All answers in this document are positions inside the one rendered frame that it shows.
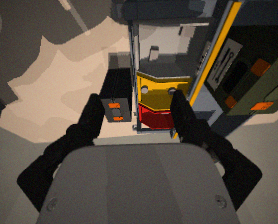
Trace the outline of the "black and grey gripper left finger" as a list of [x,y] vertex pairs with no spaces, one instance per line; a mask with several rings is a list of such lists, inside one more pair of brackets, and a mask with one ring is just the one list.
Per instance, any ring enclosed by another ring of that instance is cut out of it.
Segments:
[[48,145],[43,155],[31,163],[17,178],[17,184],[40,213],[53,180],[53,174],[65,156],[78,148],[95,145],[100,135],[105,108],[97,93],[91,93],[77,124]]

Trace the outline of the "red open bin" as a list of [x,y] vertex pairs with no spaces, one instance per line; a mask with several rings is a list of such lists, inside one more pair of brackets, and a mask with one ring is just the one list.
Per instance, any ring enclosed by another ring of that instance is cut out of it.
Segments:
[[[140,103],[139,121],[151,129],[170,129],[174,127],[174,122],[170,110],[152,110]],[[169,114],[161,114],[169,113]]]

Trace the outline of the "yellow flat bar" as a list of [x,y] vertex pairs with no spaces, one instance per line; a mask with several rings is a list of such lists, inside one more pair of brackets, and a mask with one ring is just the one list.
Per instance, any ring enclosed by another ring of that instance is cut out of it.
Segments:
[[207,63],[205,65],[204,69],[203,69],[203,72],[202,72],[202,74],[200,76],[200,79],[199,79],[199,81],[198,81],[198,83],[196,85],[196,88],[195,88],[195,90],[194,90],[194,92],[192,94],[192,97],[191,97],[191,99],[189,101],[191,106],[193,105],[193,103],[194,103],[194,101],[195,101],[195,99],[196,99],[196,97],[197,97],[197,95],[198,95],[198,93],[199,93],[199,91],[200,91],[200,89],[201,89],[201,87],[203,85],[203,82],[204,82],[204,80],[205,80],[205,78],[206,78],[206,76],[207,76],[207,74],[208,74],[208,72],[209,72],[209,70],[210,70],[210,68],[211,68],[211,66],[212,66],[212,64],[213,64],[213,62],[214,62],[218,52],[219,52],[219,50],[220,50],[220,47],[221,47],[221,45],[222,45],[222,43],[223,43],[223,41],[224,41],[224,39],[225,39],[225,37],[226,37],[230,27],[231,27],[231,24],[232,24],[232,22],[233,22],[233,20],[234,20],[234,18],[236,16],[240,6],[241,6],[241,3],[242,2],[232,2],[232,5],[231,5],[231,7],[229,9],[229,12],[227,14],[227,17],[226,17],[226,19],[225,19],[225,21],[223,23],[223,26],[222,26],[221,30],[220,30],[220,33],[219,33],[219,35],[217,37],[217,40],[216,40],[216,42],[214,44],[214,47],[213,47],[213,49],[212,49],[212,51],[210,53],[210,56],[209,56],[209,58],[207,60]]

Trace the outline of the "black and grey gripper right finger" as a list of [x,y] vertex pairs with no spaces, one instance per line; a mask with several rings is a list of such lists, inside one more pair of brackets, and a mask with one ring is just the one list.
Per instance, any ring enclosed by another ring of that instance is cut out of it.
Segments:
[[182,90],[174,91],[170,112],[176,133],[183,137],[181,143],[205,149],[224,167],[222,179],[237,211],[262,178],[260,168],[235,150],[229,140],[208,129],[205,121],[197,119]]

